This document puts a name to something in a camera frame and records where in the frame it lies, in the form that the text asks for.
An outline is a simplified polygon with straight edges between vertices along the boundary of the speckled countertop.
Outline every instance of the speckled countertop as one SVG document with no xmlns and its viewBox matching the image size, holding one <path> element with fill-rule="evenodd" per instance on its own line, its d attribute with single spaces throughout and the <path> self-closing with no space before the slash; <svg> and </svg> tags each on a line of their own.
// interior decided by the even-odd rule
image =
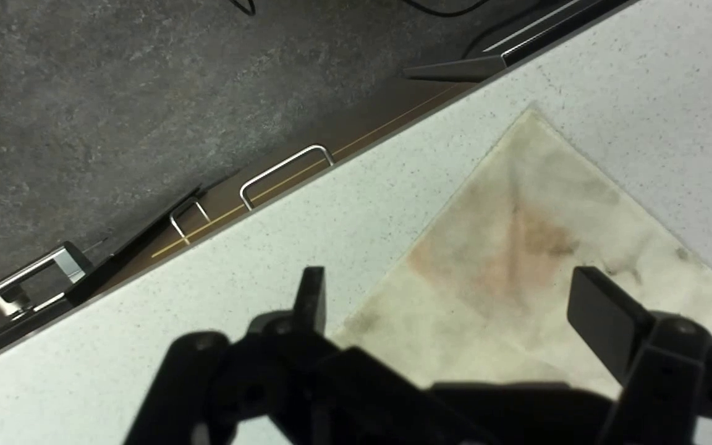
<svg viewBox="0 0 712 445">
<path fill-rule="evenodd" d="M 238 338 L 305 265 L 334 329 L 530 105 L 712 266 L 712 2 L 641 0 L 2 353 L 0 443 L 121 442 L 173 338 Z"/>
</svg>

